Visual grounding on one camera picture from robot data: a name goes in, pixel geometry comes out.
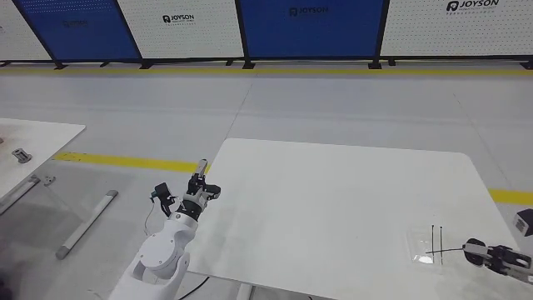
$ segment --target epoxy floor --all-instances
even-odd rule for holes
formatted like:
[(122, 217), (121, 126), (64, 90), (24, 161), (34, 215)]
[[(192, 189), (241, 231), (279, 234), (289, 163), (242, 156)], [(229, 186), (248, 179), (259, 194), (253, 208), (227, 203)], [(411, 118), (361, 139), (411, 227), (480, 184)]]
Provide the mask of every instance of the epoxy floor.
[[(212, 160), (226, 138), (461, 152), (488, 188), (533, 191), (533, 73), (490, 74), (520, 70), (514, 63), (451, 67), (487, 70), (486, 75), (308, 72), (343, 68), (332, 65), (257, 68), (273, 67), (302, 71), (106, 74), (74, 67), (60, 73), (1, 68), (0, 117), (86, 124), (87, 131), (66, 148), (70, 152), (190, 162)], [(55, 250), (79, 221), (42, 185), (0, 217), (0, 273), (20, 300), (106, 299), (146, 237), (150, 191), (167, 182), (181, 194), (190, 176), (58, 161), (44, 171), (57, 177), (54, 189), (65, 201), (85, 208), (110, 189), (120, 194), (61, 262)], [(499, 204), (508, 222), (523, 208)], [(156, 208), (147, 231), (158, 230), (163, 220)], [(533, 240), (517, 242), (533, 253)], [(177, 297), (202, 279), (187, 275)], [(233, 300), (237, 289), (234, 282), (212, 279), (190, 299)], [(254, 300), (289, 298), (308, 299), (266, 289), (254, 295)]]

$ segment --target white table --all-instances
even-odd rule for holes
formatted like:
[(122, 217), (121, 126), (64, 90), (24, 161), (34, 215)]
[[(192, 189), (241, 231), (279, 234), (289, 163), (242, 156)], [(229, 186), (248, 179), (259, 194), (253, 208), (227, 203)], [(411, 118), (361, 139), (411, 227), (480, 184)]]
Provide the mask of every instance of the white table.
[[(84, 125), (0, 118), (0, 138), (3, 139), (0, 143), (0, 214), (40, 182), (35, 175), (37, 170), (83, 130), (85, 130)], [(12, 151), (17, 148), (23, 148), (32, 155), (32, 159), (26, 163), (19, 163), (12, 155)], [(57, 258), (63, 259), (67, 256), (74, 244), (116, 195), (116, 191), (106, 195), (93, 210), (92, 216), (85, 220), (61, 246), (56, 254)], [(64, 203), (57, 195), (56, 197), (59, 202)]]
[(533, 297), (462, 252), (411, 260), (432, 224), (435, 249), (440, 226), (443, 248), (517, 249), (464, 154), (228, 139), (207, 181), (222, 194), (187, 246), (193, 273), (337, 300)]

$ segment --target floor stripe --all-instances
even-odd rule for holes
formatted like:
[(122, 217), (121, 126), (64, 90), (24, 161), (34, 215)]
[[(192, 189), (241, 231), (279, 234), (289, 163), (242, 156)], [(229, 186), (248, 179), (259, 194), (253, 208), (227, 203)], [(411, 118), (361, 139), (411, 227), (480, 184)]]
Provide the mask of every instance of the floor stripe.
[(329, 74), (329, 75), (364, 75), (364, 76), (402, 76), (402, 75), (426, 75), (426, 76), (533, 76), (533, 71), (525, 69), (402, 69), (388, 68), (382, 70), (369, 70), (365, 68), (268, 68), (258, 67), (253, 70), (243, 70), (240, 68), (221, 67), (154, 67), (149, 70), (139, 70), (138, 68), (99, 68), (99, 67), (67, 67), (63, 70), (52, 70), (51, 68), (26, 68), (10, 67), (0, 68), (0, 74), (21, 74), (21, 75), (46, 75), (64, 76), (76, 74), (91, 74), (98, 76), (106, 75), (158, 75), (158, 74)]
[(64, 152), (54, 157), (54, 160), (70, 161), (73, 163), (94, 163), (117, 167), (145, 168), (167, 170), (171, 172), (193, 173), (197, 169), (197, 162), (155, 160), (139, 157), (118, 157), (114, 155), (87, 154)]
[(492, 199), (497, 203), (533, 205), (533, 192), (489, 189)]
[[(196, 162), (156, 160), (141, 157), (119, 157), (115, 155), (76, 152), (59, 153), (54, 157), (54, 160), (69, 161), (73, 163), (102, 164), (117, 167), (157, 169), (179, 173), (193, 173), (197, 168)], [(489, 189), (489, 193), (496, 203), (533, 205), (533, 192)]]

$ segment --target white wall panel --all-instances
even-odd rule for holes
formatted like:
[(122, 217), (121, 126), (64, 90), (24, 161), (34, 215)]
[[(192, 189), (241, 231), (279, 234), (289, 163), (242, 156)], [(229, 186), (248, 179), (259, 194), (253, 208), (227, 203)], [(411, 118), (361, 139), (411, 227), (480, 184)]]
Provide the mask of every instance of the white wall panel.
[(381, 55), (533, 54), (533, 0), (469, 1), (480, 0), (391, 0)]
[(11, 0), (0, 0), (0, 61), (50, 60)]
[(243, 56), (235, 0), (118, 2), (144, 58)]

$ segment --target cable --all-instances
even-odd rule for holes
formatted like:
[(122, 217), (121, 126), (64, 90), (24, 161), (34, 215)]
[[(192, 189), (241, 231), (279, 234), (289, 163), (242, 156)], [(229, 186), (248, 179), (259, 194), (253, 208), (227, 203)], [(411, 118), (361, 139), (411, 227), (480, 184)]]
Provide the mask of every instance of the cable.
[(445, 250), (437, 250), (435, 252), (426, 252), (426, 253), (443, 253), (443, 252), (454, 252), (455, 250), (463, 250), (463, 248), (456, 248), (456, 249), (445, 249)]
[(183, 300), (184, 298), (190, 296), (191, 294), (193, 294), (194, 292), (196, 292), (196, 291), (198, 290), (198, 288), (201, 288), (201, 287), (203, 286), (203, 284), (205, 284), (206, 281), (208, 281), (208, 280), (209, 280), (209, 277), (207, 277), (206, 279), (204, 279), (204, 281), (203, 281), (200, 285), (196, 286), (192, 291), (190, 291), (189, 293), (185, 294), (183, 297), (180, 297), (180, 298), (177, 299), (177, 300)]
[(156, 205), (155, 203), (152, 203), (152, 208), (150, 209), (150, 212), (148, 213), (147, 218), (144, 220), (144, 233), (145, 233), (147, 236), (148, 236), (148, 227), (147, 227), (148, 218), (149, 218), (150, 215), (152, 214), (153, 207), (154, 207), (155, 205)]

